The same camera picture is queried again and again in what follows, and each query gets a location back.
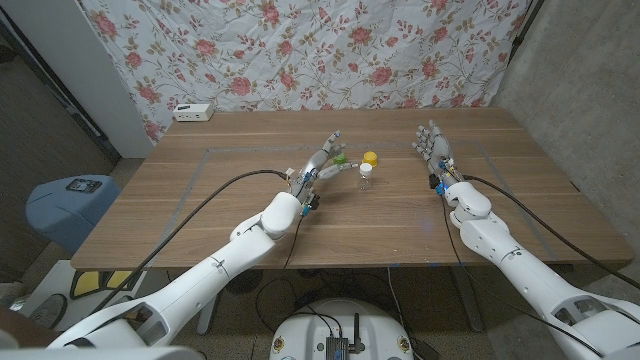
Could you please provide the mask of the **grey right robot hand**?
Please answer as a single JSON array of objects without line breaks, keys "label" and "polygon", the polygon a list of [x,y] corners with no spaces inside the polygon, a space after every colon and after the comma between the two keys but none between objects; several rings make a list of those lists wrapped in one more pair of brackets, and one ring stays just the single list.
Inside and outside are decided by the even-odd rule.
[{"label": "grey right robot hand", "polygon": [[449,141],[434,120],[430,120],[427,126],[420,125],[415,135],[417,141],[412,143],[412,148],[427,164],[431,189],[441,187],[446,190],[463,181],[455,166]]}]

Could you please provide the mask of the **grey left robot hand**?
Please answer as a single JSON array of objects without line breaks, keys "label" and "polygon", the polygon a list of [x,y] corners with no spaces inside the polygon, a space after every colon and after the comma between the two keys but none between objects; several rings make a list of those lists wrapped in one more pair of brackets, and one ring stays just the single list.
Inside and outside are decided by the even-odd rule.
[{"label": "grey left robot hand", "polygon": [[358,167],[354,162],[333,163],[333,159],[342,155],[346,147],[344,143],[338,142],[339,137],[339,130],[332,133],[324,145],[301,168],[297,177],[291,181],[289,193],[300,203],[304,203],[309,198],[316,180],[327,180],[340,172]]}]

